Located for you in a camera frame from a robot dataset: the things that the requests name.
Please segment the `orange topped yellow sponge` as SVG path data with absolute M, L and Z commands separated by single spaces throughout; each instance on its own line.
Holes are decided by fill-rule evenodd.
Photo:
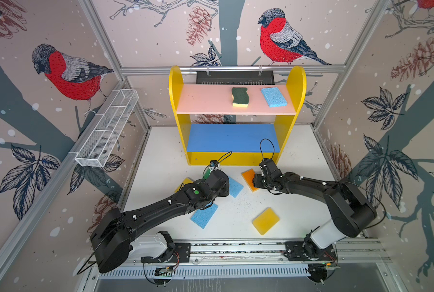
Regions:
M 246 170 L 241 174 L 243 180 L 246 182 L 251 192 L 256 192 L 259 188 L 254 186 L 253 179 L 255 178 L 255 171 L 253 169 Z

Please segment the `blue sponge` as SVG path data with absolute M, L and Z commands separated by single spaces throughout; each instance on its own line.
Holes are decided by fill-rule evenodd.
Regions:
M 262 88 L 261 92 L 269 108 L 285 107 L 288 104 L 278 87 Z
M 197 226 L 199 226 L 201 229 L 204 229 L 209 221 L 212 219 L 213 215 L 218 210 L 217 204 L 212 204 L 207 206 L 204 210 L 196 210 L 193 215 L 191 216 L 190 220 L 194 222 Z
M 229 195 L 236 198 L 243 190 L 243 185 L 229 177 Z

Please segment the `dark green scrub sponge front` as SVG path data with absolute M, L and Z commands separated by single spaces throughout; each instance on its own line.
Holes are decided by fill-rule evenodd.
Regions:
M 232 106 L 247 108 L 249 106 L 249 95 L 247 93 L 247 88 L 244 87 L 233 87 L 232 93 Z

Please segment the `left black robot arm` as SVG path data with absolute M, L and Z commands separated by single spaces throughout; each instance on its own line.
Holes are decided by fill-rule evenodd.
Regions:
M 101 273 L 123 264 L 133 250 L 133 242 L 146 231 L 175 217 L 205 210 L 217 197 L 227 197 L 229 177 L 214 170 L 206 179 L 183 185 L 173 195 L 148 206 L 121 213 L 109 210 L 90 236 L 93 255 Z

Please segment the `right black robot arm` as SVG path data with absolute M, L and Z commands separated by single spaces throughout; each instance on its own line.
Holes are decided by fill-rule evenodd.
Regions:
M 354 184 L 315 180 L 294 172 L 282 173 L 269 158 L 264 158 L 259 167 L 262 172 L 254 176 L 254 187 L 266 189 L 273 195 L 302 195 L 327 205 L 329 221 L 304 238 L 303 253 L 309 259 L 318 259 L 328 247 L 343 238 L 357 237 L 377 217 L 376 208 Z

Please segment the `yellow shelf with coloured boards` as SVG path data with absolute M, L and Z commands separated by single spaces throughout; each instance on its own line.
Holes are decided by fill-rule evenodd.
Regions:
M 234 104 L 235 85 L 193 85 L 184 83 L 178 66 L 170 70 L 169 93 L 176 125 L 188 165 L 207 165 L 230 152 L 223 165 L 256 166 L 264 156 L 279 162 L 305 101 L 307 76 L 300 66 L 291 69 L 278 90 L 284 107 L 270 107 L 263 85 L 243 85 L 249 104 Z M 194 124 L 193 115 L 274 116 L 271 124 Z

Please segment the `yellow sponge left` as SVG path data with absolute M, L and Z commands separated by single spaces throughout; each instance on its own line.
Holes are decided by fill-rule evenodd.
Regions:
M 190 178 L 186 178 L 181 184 L 180 186 L 175 190 L 175 192 L 180 191 L 186 184 L 191 184 L 193 183 L 193 180 L 191 180 Z

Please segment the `blue sponge front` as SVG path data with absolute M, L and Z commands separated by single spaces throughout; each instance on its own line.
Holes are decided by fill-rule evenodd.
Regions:
M 204 210 L 196 210 L 193 215 L 191 216 L 190 220 L 194 222 L 197 226 L 199 226 L 201 229 L 204 229 L 209 221 L 212 219 L 213 215 L 218 210 L 217 204 L 212 204 L 207 206 Z

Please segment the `yellow sponge front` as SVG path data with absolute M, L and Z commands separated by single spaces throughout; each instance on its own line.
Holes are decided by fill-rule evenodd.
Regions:
M 274 212 L 272 208 L 266 208 L 258 217 L 253 221 L 253 227 L 258 231 L 261 236 L 264 236 L 272 227 L 280 221 L 280 217 Z

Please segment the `black vent grille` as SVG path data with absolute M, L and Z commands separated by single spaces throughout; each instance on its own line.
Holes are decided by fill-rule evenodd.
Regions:
M 272 71 L 197 72 L 197 85 L 275 85 Z

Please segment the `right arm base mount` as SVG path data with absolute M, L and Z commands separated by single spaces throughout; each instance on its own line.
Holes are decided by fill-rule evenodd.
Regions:
M 337 254 L 333 245 L 325 249 L 318 248 L 314 243 L 304 241 L 285 242 L 283 256 L 289 261 L 323 261 L 335 262 Z

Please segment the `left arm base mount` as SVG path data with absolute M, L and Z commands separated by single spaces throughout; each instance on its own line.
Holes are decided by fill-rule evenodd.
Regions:
M 159 231 L 141 244 L 140 251 L 145 251 L 140 257 L 143 264 L 189 263 L 191 244 L 176 243 L 167 231 Z

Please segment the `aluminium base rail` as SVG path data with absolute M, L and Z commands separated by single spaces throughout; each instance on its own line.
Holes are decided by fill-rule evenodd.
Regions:
M 122 264 L 140 264 L 141 244 L 152 236 L 143 236 L 133 242 L 133 250 Z M 354 238 L 344 239 L 332 244 L 337 254 L 335 262 L 323 261 L 289 261 L 283 256 L 285 242 L 302 241 L 299 238 L 289 239 L 252 239 L 252 240 L 189 240 L 174 239 L 176 243 L 190 243 L 191 256 L 189 263 L 194 265 L 230 265 L 230 264 L 361 264 L 391 263 L 391 258 L 378 239 Z

